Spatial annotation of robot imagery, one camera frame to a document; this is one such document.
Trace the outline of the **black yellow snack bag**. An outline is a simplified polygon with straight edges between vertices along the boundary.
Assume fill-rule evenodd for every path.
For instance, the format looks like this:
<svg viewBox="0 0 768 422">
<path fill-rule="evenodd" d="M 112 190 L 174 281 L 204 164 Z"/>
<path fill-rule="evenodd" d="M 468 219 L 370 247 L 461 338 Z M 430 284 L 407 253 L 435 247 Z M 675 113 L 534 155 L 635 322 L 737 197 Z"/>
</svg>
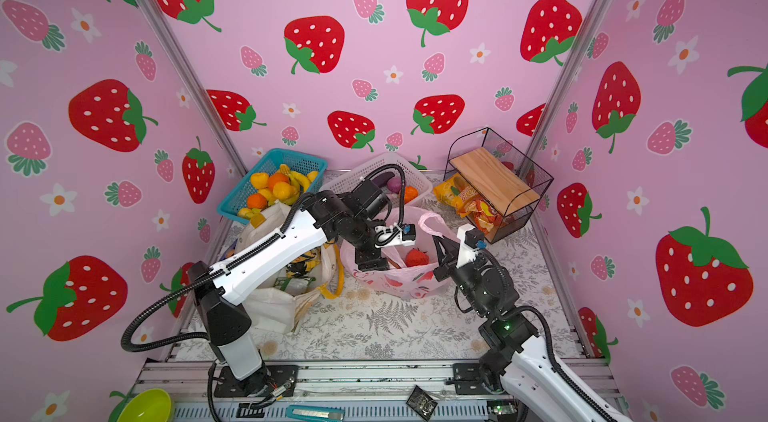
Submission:
<svg viewBox="0 0 768 422">
<path fill-rule="evenodd" d="M 305 277 L 321 264 L 321 251 L 318 248 L 315 248 L 303 253 L 289 263 L 286 266 L 286 275 L 291 278 Z"/>
</svg>

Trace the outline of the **red tomato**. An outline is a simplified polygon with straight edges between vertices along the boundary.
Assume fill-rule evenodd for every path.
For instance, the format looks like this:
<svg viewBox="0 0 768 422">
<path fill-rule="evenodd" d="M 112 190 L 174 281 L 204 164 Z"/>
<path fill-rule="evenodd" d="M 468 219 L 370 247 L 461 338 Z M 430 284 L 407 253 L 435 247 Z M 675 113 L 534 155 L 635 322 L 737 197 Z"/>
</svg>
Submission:
<svg viewBox="0 0 768 422">
<path fill-rule="evenodd" d="M 410 250 L 406 254 L 404 262 L 407 267 L 426 266 L 431 263 L 428 254 L 419 249 Z"/>
</svg>

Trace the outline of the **pink plastic grocery bag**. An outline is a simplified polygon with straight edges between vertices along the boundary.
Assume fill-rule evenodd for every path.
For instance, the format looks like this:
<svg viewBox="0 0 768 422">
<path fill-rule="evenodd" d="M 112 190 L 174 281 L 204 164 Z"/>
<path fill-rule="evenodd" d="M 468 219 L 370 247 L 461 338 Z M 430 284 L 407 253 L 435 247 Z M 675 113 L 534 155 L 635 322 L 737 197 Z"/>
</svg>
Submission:
<svg viewBox="0 0 768 422">
<path fill-rule="evenodd" d="M 388 270 L 359 271 L 354 263 L 354 248 L 344 241 L 340 247 L 340 257 L 345 270 L 371 289 L 402 299 L 422 299 L 447 291 L 450 280 L 438 281 L 433 273 L 438 263 L 432 236 L 439 235 L 457 241 L 456 230 L 451 229 L 436 212 L 411 205 L 405 206 L 404 221 L 416 226 L 416 241 L 413 246 L 386 247 L 382 250 L 390 264 Z M 404 259 L 412 249 L 427 253 L 431 263 L 407 267 Z"/>
</svg>

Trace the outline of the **green Fox's candy bag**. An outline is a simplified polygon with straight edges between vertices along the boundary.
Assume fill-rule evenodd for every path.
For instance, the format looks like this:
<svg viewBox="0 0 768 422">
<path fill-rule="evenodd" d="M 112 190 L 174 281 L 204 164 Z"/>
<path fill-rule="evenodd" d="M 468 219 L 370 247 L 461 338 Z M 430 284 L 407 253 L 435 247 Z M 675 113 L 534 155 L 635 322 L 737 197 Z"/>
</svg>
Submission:
<svg viewBox="0 0 768 422">
<path fill-rule="evenodd" d="M 298 296 L 306 293 L 314 281 L 314 277 L 278 277 L 274 282 L 274 288 L 289 295 Z"/>
</svg>

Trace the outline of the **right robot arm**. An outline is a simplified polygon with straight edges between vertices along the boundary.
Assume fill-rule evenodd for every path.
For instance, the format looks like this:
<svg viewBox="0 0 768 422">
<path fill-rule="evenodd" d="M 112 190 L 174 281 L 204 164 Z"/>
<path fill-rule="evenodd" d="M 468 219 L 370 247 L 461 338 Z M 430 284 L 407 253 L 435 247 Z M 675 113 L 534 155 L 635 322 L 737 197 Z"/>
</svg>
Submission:
<svg viewBox="0 0 768 422">
<path fill-rule="evenodd" d="M 485 319 L 479 328 L 489 351 L 481 380 L 513 396 L 542 421 L 627 421 L 556 355 L 551 328 L 535 307 L 520 305 L 509 271 L 490 253 L 482 232 L 465 224 L 455 240 L 434 235 L 439 281 L 455 283 L 465 312 Z"/>
</svg>

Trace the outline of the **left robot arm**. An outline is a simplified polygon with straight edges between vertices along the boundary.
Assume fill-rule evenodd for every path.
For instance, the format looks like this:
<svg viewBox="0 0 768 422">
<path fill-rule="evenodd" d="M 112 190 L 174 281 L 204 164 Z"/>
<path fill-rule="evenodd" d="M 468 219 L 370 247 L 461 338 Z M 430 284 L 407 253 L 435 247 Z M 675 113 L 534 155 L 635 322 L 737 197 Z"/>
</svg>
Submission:
<svg viewBox="0 0 768 422">
<path fill-rule="evenodd" d="M 384 271 L 389 263 L 382 250 L 387 246 L 410 246 L 416 228 L 399 218 L 386 225 L 379 212 L 390 206 L 390 199 L 369 178 L 354 190 L 338 195 L 330 190 L 303 194 L 289 210 L 282 226 L 272 230 L 245 250 L 204 266 L 189 285 L 171 292 L 143 310 L 126 328 L 121 347 L 127 352 L 150 351 L 158 346 L 194 339 L 184 333 L 158 343 L 136 344 L 133 334 L 160 308 L 192 293 L 205 329 L 199 336 L 213 347 L 222 362 L 239 382 L 263 386 L 266 365 L 249 334 L 251 318 L 243 303 L 272 275 L 310 249 L 343 240 L 355 249 L 355 262 L 362 272 Z"/>
</svg>

